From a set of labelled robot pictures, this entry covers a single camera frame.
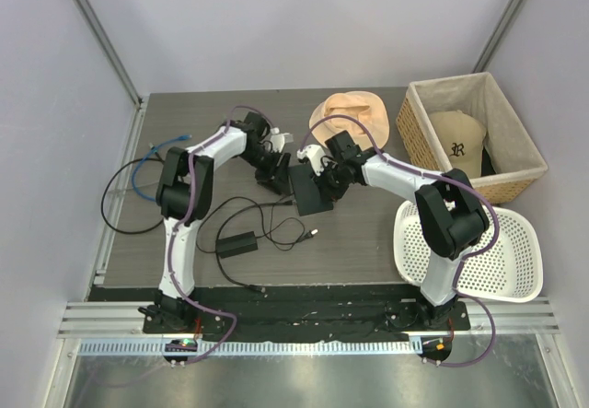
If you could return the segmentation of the black network switch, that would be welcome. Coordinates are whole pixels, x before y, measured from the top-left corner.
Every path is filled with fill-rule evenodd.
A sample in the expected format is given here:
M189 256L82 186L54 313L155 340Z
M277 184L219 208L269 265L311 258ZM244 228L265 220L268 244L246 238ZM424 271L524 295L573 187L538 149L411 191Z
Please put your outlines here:
M300 216L310 216L333 209L333 203L321 197L314 181L315 173L310 165L299 164L288 170L294 193L294 201Z

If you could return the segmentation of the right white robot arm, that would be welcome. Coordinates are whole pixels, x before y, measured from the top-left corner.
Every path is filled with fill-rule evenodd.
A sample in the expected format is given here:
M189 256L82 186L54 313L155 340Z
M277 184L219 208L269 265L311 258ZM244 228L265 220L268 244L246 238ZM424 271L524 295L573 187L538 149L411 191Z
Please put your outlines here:
M336 202L357 183L416 205L430 259L419 285L422 297L415 316L423 328L439 328L456 304L462 263L490 226L468 177L459 169L446 173L418 169L378 148L362 150L347 132L328 139L327 146L309 145L297 152L301 162L310 164L323 200Z

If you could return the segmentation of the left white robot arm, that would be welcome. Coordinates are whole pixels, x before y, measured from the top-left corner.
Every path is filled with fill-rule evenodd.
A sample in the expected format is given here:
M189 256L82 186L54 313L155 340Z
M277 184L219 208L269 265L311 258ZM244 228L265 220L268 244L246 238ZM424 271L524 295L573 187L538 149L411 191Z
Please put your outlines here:
M156 190L164 219L165 267L156 298L156 315L177 333L188 332L197 309L188 302L195 288L194 259L202 221L213 199L214 173L234 157L255 169L264 188L291 193L287 170L291 155L284 150L293 136L282 132L263 114L250 111L241 121L227 120L197 145L172 147Z

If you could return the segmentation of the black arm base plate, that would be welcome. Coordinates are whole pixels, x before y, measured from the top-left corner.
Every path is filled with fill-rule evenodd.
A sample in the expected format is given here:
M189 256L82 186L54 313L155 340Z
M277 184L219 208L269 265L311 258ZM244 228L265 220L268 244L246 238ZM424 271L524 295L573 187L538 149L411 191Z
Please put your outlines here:
M206 341L318 343L399 340L406 332L466 332L468 310L456 301L443 315L429 308L415 286L197 287L198 309L157 296L140 307L146 333L198 333Z

